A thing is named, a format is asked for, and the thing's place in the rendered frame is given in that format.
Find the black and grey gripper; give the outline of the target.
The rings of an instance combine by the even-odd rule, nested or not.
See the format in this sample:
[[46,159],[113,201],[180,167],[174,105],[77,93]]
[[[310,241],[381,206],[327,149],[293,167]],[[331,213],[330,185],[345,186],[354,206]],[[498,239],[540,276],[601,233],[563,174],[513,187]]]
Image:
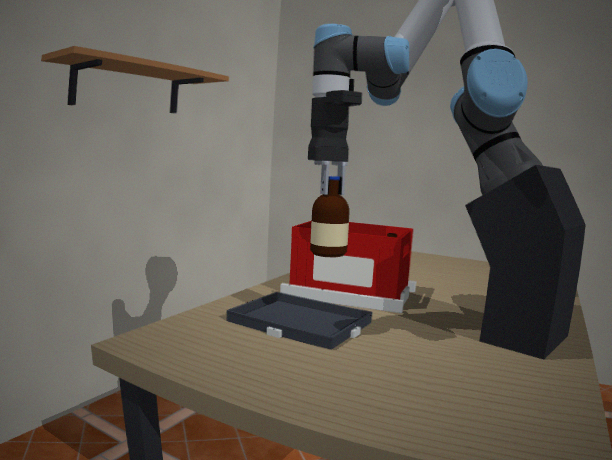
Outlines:
[[308,147],[308,160],[320,160],[314,161],[314,164],[322,165],[320,194],[324,195],[329,195],[330,161],[332,165],[338,165],[338,194],[344,195],[345,166],[349,154],[346,141],[349,105],[362,104],[362,92],[354,91],[354,79],[349,77],[315,75],[312,95],[315,98],[312,98],[312,138]]

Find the brown glass bottle with blue cap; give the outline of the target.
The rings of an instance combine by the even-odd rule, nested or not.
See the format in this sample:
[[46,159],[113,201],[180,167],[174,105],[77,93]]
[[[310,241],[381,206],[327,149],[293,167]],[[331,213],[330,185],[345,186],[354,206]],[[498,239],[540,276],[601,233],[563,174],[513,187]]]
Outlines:
[[349,206],[338,194],[340,177],[329,176],[329,195],[312,207],[310,250],[316,256],[341,257],[347,252]]

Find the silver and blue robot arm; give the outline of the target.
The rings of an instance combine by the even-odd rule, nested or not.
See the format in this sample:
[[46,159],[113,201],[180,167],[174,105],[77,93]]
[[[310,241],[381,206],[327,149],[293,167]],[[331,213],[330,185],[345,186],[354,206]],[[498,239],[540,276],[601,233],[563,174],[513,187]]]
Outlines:
[[313,46],[313,76],[350,78],[350,71],[365,71],[372,101],[392,105],[455,5],[465,47],[460,58],[464,86],[450,108],[477,163],[483,195],[534,165],[543,166],[512,122],[528,80],[522,63],[505,46],[494,0],[419,0],[394,37],[355,36],[346,25],[321,25]]

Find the red bottle crate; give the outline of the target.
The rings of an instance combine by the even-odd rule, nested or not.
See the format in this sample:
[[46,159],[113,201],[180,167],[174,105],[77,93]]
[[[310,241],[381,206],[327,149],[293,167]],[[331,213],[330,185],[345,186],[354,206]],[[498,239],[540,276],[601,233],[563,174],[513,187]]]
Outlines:
[[398,300],[408,286],[411,247],[401,227],[349,222],[342,257],[314,255],[310,240],[311,221],[292,227],[291,285]]

